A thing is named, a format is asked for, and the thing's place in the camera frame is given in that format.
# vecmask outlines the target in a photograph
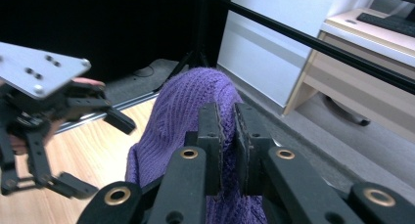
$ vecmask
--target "knitted cloth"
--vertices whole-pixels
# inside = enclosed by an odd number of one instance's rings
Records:
[[[212,68],[192,68],[165,83],[142,138],[129,151],[126,181],[144,187],[162,176],[185,133],[198,130],[199,108],[212,102],[218,104],[225,141],[223,188],[217,197],[207,197],[207,223],[266,223],[261,198],[241,196],[238,189],[233,105],[242,100],[231,80]]]

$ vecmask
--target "black curtain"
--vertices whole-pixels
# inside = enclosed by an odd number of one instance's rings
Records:
[[[0,0],[0,41],[86,58],[113,80],[191,46],[194,0]]]

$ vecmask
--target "white wall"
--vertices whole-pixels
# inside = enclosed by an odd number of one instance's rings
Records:
[[[367,0],[232,1],[316,37],[328,15]],[[230,12],[218,64],[284,108],[309,52],[308,47]]]

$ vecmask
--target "screw hole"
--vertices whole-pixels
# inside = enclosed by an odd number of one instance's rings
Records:
[[[184,156],[186,156],[186,157],[191,157],[191,156],[193,156],[195,153],[193,153],[193,152],[184,152]]]
[[[328,212],[325,215],[326,220],[329,221],[332,224],[344,224],[345,220],[335,212]]]
[[[166,216],[165,222],[168,224],[180,224],[183,222],[183,214],[178,211],[172,211]]]
[[[124,191],[116,191],[116,192],[111,194],[111,199],[119,200],[119,199],[123,198],[124,196],[125,196]]]
[[[27,74],[32,74],[32,73],[33,73],[33,69],[32,69],[32,68],[30,68],[30,67],[26,67],[26,68],[24,69],[24,71],[25,71]]]

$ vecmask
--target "human hand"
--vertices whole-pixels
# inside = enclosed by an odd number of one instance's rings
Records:
[[[102,85],[104,86],[104,82],[83,78],[83,77],[77,77],[73,81],[78,83],[84,83],[84,84],[92,84],[92,85]],[[47,145],[50,139],[55,135],[56,131],[59,129],[59,127],[65,122],[65,119],[59,119],[56,121],[53,121],[51,124],[51,128],[46,135],[46,137],[43,139],[43,145]],[[18,138],[15,135],[9,135],[10,143],[12,145],[13,151],[16,155],[23,155],[27,153],[27,147],[26,147],[26,141]]]

